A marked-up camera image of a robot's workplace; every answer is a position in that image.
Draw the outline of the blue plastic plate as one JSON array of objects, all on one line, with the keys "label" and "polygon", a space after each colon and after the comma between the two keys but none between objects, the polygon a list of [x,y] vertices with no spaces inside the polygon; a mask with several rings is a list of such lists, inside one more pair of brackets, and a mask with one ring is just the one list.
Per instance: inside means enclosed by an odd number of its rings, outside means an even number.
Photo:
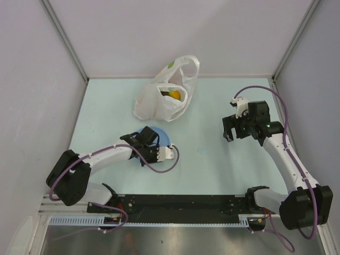
[{"label": "blue plastic plate", "polygon": [[151,126],[150,128],[152,128],[155,132],[159,134],[159,146],[160,147],[170,145],[169,137],[164,130],[158,127],[154,127],[154,126]]}]

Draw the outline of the white plastic bag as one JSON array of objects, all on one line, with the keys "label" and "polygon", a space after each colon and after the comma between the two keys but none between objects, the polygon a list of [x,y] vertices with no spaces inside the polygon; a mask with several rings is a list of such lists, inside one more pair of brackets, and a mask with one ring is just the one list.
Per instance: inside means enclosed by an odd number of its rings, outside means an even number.
[{"label": "white plastic bag", "polygon": [[[199,60],[192,55],[181,56],[165,66],[148,81],[135,98],[134,115],[141,120],[174,121],[188,108],[197,84]],[[181,100],[169,96],[178,90]]]}]

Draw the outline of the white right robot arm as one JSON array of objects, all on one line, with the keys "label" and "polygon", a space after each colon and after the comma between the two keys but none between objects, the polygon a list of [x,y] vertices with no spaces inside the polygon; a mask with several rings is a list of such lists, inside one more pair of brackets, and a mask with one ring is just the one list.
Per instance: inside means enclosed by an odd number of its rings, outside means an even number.
[{"label": "white right robot arm", "polygon": [[257,140],[274,161],[287,188],[287,194],[267,186],[249,188],[246,209],[258,213],[266,208],[278,214],[288,230],[326,224],[333,192],[308,173],[284,135],[281,122],[271,121],[268,104],[265,101],[249,102],[243,97],[232,99],[230,104],[236,113],[222,119],[223,137],[228,142],[246,137]]}]

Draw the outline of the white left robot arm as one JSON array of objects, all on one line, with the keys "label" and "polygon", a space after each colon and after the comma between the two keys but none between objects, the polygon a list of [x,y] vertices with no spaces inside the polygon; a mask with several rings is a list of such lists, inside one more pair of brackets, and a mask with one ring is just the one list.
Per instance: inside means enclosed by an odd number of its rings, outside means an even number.
[{"label": "white left robot arm", "polygon": [[51,201],[72,206],[79,201],[98,203],[105,212],[117,207],[117,199],[106,184],[91,183],[94,173],[121,161],[140,158],[147,163],[157,162],[159,134],[145,126],[140,132],[124,135],[113,145],[87,154],[67,150],[53,167],[46,184]]}]

